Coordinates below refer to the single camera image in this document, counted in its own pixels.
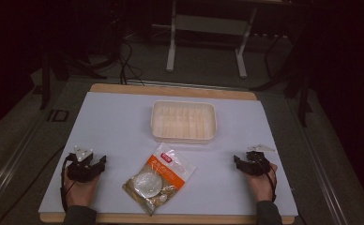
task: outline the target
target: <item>wooden table edge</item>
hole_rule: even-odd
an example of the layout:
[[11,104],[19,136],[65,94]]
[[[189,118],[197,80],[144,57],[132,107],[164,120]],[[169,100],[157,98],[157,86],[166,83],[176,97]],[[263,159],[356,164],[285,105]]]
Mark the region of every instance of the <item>wooden table edge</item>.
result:
[[[40,213],[46,223],[63,222],[65,213]],[[292,224],[294,216],[281,217],[283,224]],[[158,223],[158,224],[255,224],[256,216],[231,215],[158,215],[146,214],[98,214],[97,223]]]
[[252,92],[214,90],[214,89],[190,88],[190,87],[120,85],[120,84],[108,84],[108,83],[95,83],[91,86],[90,92],[150,95],[150,96],[173,96],[173,97],[189,97],[189,98],[257,100],[257,97]]

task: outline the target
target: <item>gray floor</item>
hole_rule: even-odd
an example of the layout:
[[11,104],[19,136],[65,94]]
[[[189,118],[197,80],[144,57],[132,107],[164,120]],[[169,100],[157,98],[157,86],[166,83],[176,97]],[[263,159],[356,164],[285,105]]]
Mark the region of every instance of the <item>gray floor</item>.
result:
[[[165,71],[168,46],[160,37],[151,44],[129,38],[133,49],[129,63],[142,70],[140,77],[146,85],[204,85],[248,91],[248,87],[268,81],[263,57],[270,40],[252,37],[244,53],[248,79],[238,77],[233,48],[192,48],[178,46],[173,73]],[[271,54],[272,68],[276,69],[289,50],[282,41]],[[127,57],[129,48],[123,46]],[[108,83],[117,83],[120,66],[102,70],[110,77]],[[32,75],[39,83],[40,71]],[[75,72],[67,82],[53,79],[52,101],[45,111],[39,110],[40,96],[28,94],[0,122],[0,174],[15,152],[19,157],[18,170],[6,181],[8,187],[0,189],[0,217],[12,206],[29,184],[35,179],[45,163],[68,140],[83,103],[85,93],[98,81]],[[262,93],[256,93],[265,107],[265,113],[273,137],[278,146],[281,161],[290,182],[296,205],[308,224],[364,224],[364,191],[358,183],[341,144],[328,122],[315,93],[311,92],[309,103],[312,112],[307,113],[308,127],[302,127],[296,119],[297,99],[286,99],[282,90],[284,83]],[[46,121],[51,109],[69,111],[67,122]],[[57,154],[43,170],[36,182],[1,224],[42,224],[38,208],[59,160]],[[297,217],[294,224],[303,224]]]

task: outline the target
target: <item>clear plastic container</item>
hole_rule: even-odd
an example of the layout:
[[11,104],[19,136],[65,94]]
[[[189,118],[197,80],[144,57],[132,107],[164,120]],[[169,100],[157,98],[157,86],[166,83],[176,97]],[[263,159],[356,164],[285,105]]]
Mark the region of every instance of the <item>clear plastic container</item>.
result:
[[156,101],[152,133],[162,143],[209,143],[217,131],[214,106],[187,101]]

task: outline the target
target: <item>food package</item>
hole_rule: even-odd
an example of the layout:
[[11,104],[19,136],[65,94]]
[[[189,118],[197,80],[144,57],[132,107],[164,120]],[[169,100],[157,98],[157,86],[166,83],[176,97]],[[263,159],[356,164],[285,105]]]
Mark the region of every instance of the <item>food package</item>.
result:
[[161,143],[140,172],[123,189],[144,211],[152,216],[188,181],[196,167],[166,143]]

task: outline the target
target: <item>hand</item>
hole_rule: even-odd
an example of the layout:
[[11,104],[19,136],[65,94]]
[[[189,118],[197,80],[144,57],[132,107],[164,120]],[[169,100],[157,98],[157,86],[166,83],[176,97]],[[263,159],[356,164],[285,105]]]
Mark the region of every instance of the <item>hand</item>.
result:
[[68,179],[68,168],[65,171],[65,191],[68,207],[72,205],[87,206],[91,204],[100,175],[91,181],[80,183]]
[[[269,171],[268,175],[272,180],[273,186],[276,187],[276,170],[278,166],[275,164],[270,163],[271,170]],[[251,191],[255,196],[255,200],[257,202],[260,201],[272,201],[273,198],[273,189],[270,186],[269,179],[265,174],[261,176],[249,175],[244,173],[247,180],[249,181],[249,185],[251,187]]]

